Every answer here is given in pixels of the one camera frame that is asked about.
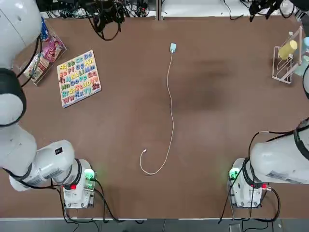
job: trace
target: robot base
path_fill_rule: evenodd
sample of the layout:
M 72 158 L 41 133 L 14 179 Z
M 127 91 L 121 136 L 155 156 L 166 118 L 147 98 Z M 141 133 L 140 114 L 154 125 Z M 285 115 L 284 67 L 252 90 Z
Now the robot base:
M 228 185 L 227 185 L 228 190 L 230 186 L 233 184 L 236 175 L 241 170 L 244 160 L 245 160 L 244 158 L 239 158 L 234 162 L 233 167 L 229 172 Z M 244 179 L 243 172 L 241 172 L 237 177 L 229 195 L 231 207 L 250 208 L 251 202 L 252 202 L 252 208 L 259 207 L 262 197 L 262 188 L 255 188 L 253 190 L 253 198 L 252 198 L 252 190 L 253 190 L 252 186 L 247 184 L 247 182 Z
M 82 176 L 76 185 L 76 189 L 66 190 L 62 188 L 66 208 L 79 209 L 93 207 L 94 184 L 87 179 L 87 174 L 92 173 L 93 178 L 95 178 L 95 173 L 86 160 L 80 159 L 79 161 L 82 165 Z

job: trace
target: floor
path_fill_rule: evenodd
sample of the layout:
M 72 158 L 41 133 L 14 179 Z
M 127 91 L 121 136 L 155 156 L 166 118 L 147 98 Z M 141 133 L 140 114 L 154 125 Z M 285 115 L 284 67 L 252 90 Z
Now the floor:
M 238 221 L 224 220 L 217 225 L 218 220 L 177 220 L 177 219 L 152 219 L 145 221 L 142 225 L 138 225 L 135 221 L 126 221 L 122 223 L 109 222 L 103 224 L 97 222 L 99 230 L 102 232 L 205 232 L 220 231 L 229 232 L 229 225 L 239 224 Z M 246 228 L 263 228 L 266 224 L 254 220 L 246 221 Z M 66 224 L 63 220 L 23 220 L 23 221 L 0 221 L 1 232 L 73 232 L 76 225 Z M 278 219 L 274 223 L 274 232 L 303 232 L 308 231 L 309 220 L 304 219 Z M 94 223 L 82 224 L 76 232 L 96 232 Z M 264 232 L 271 232 L 269 227 Z

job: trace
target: brown table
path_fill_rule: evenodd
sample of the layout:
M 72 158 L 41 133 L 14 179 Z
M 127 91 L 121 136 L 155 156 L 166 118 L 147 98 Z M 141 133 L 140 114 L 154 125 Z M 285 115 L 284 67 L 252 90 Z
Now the brown table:
M 76 157 L 98 172 L 117 217 L 218 218 L 227 172 L 236 158 L 247 156 L 254 133 L 291 130 L 309 115 L 301 78 L 291 85 L 271 78 L 273 46 L 298 28 L 293 19 L 128 19 L 111 42 L 102 41 L 87 20 L 50 23 L 68 47 L 56 65 L 93 49 L 102 91 L 63 109 L 54 67 L 39 87 L 25 87 L 28 108 L 21 125 L 38 147 L 69 140 Z M 107 28 L 106 37 L 114 30 Z M 169 76 L 174 138 L 164 168 L 145 176 L 141 151 L 148 149 L 144 168 L 156 171 L 169 144 L 171 42 L 177 44 Z M 14 191 L 5 172 L 0 182 L 0 217 L 62 216 L 56 192 Z M 274 187 L 281 217 L 308 217 L 309 186 Z M 271 218 L 275 207 L 270 197 L 253 216 Z M 79 217 L 102 217 L 102 204 L 97 198 L 94 209 L 78 212 Z M 236 216 L 247 217 L 248 210 Z M 229 207 L 225 217 L 231 217 Z

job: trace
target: packaged food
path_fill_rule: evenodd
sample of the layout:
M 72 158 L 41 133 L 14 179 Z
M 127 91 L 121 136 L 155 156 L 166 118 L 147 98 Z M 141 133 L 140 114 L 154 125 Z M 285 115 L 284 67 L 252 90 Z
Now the packaged food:
M 48 65 L 49 65 L 49 61 L 46 60 L 43 55 L 41 54 L 40 55 L 40 60 L 39 60 L 39 63 L 38 63 L 38 66 L 37 68 L 35 69 L 36 67 L 36 63 L 39 59 L 39 54 L 37 54 L 32 62 L 30 63 L 29 67 L 25 70 L 24 72 L 24 75 L 27 77 L 27 78 L 30 78 L 33 80 L 33 81 L 36 81 L 44 72 L 45 70 L 47 69 Z
M 63 44 L 55 36 L 51 36 L 48 45 L 43 49 L 43 56 L 50 62 L 55 62 L 62 50 Z

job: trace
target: wooden puzzle board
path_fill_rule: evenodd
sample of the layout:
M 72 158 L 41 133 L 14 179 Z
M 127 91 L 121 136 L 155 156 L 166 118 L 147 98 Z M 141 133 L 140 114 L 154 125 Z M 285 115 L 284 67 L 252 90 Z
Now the wooden puzzle board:
M 57 73 L 63 108 L 102 89 L 92 50 L 58 65 Z

